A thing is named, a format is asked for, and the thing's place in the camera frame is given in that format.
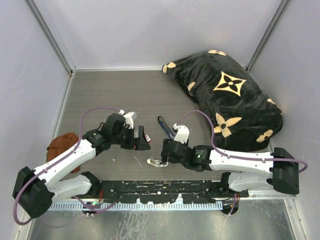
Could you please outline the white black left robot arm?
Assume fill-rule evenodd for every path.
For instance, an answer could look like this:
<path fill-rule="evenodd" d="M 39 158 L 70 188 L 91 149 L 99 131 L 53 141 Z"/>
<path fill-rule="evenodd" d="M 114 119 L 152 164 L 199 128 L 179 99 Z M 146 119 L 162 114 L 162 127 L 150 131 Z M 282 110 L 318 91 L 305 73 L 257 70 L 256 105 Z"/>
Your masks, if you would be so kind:
<path fill-rule="evenodd" d="M 112 145 L 124 150 L 150 150 L 144 127 L 135 131 L 136 112 L 111 114 L 96 129 L 89 130 L 71 148 L 53 160 L 34 169 L 22 168 L 16 178 L 12 196 L 15 206 L 21 206 L 31 219 L 42 216 L 52 204 L 74 196 L 95 198 L 101 181 L 89 171 L 65 180 L 76 167 L 91 160 Z"/>

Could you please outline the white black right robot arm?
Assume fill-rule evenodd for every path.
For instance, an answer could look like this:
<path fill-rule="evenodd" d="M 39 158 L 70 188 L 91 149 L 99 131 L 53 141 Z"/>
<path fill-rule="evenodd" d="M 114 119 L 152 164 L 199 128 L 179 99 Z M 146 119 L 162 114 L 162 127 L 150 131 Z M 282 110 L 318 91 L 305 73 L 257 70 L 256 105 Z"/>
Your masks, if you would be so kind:
<path fill-rule="evenodd" d="M 251 189 L 274 189 L 297 195 L 299 186 L 299 165 L 284 148 L 276 147 L 272 152 L 236 152 L 213 149 L 208 145 L 189 147 L 172 139 L 164 139 L 161 164 L 181 164 L 195 172 L 222 171 L 219 191 L 231 197 Z"/>

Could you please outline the red staple box sleeve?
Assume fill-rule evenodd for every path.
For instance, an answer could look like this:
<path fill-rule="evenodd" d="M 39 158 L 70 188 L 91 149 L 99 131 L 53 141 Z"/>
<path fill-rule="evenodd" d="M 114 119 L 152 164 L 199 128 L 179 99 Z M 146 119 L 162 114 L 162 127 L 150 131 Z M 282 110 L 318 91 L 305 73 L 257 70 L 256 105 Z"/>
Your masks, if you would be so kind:
<path fill-rule="evenodd" d="M 145 139 L 146 139 L 146 141 L 147 141 L 148 143 L 151 142 L 151 138 L 150 138 L 147 134 L 145 135 Z"/>

